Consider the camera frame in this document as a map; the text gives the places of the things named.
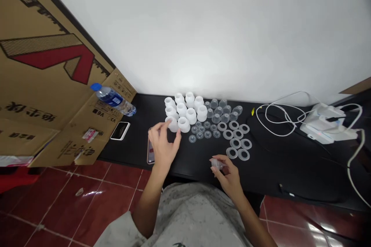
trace red object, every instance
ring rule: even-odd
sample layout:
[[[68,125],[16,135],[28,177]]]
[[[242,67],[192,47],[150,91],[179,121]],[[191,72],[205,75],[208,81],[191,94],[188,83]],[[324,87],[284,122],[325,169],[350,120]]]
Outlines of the red object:
[[[29,174],[29,170],[27,167],[18,167],[12,174],[0,175],[0,194],[16,186],[35,183],[40,175]]]

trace phone screen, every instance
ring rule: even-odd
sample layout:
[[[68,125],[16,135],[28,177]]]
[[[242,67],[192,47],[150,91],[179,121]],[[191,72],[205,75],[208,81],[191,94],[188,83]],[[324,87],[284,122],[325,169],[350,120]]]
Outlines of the phone screen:
[[[155,163],[155,152],[153,151],[152,143],[148,138],[148,150],[147,150],[147,163],[153,164]]]

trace person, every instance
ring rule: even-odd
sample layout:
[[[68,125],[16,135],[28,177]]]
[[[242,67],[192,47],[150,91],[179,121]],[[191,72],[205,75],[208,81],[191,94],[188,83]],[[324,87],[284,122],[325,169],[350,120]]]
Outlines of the person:
[[[213,156],[226,164],[224,175],[211,170],[228,197],[196,182],[174,183],[161,193],[181,140],[178,130],[174,143],[168,142],[169,123],[148,131],[155,164],[133,214],[128,211],[109,224],[94,246],[277,247],[243,193],[238,168],[225,155]]]

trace hand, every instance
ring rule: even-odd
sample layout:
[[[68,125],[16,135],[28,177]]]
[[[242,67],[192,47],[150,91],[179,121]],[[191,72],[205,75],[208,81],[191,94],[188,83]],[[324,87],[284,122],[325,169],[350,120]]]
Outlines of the hand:
[[[179,149],[180,139],[182,138],[180,129],[178,129],[174,143],[168,142],[167,127],[170,122],[171,120],[165,123],[158,123],[148,131],[148,138],[152,143],[155,153],[155,165],[153,169],[158,170],[160,173],[165,173],[165,176],[169,172],[171,163]]]
[[[226,164],[222,168],[225,176],[215,167],[211,167],[211,170],[215,174],[216,178],[219,180],[221,187],[224,192],[231,198],[232,202],[236,204],[241,199],[245,198],[243,190],[240,183],[240,176],[238,174],[238,168],[233,165],[232,161],[228,156],[218,154],[213,156],[213,158],[218,159],[220,162]]]

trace red logo on cardboard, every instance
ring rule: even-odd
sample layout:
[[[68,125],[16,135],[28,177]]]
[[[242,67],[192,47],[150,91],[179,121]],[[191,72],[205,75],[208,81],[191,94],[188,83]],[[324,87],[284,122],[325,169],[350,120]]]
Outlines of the red logo on cardboard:
[[[0,41],[0,46],[9,59],[35,68],[65,63],[72,80],[88,83],[94,54],[74,34],[11,39]]]

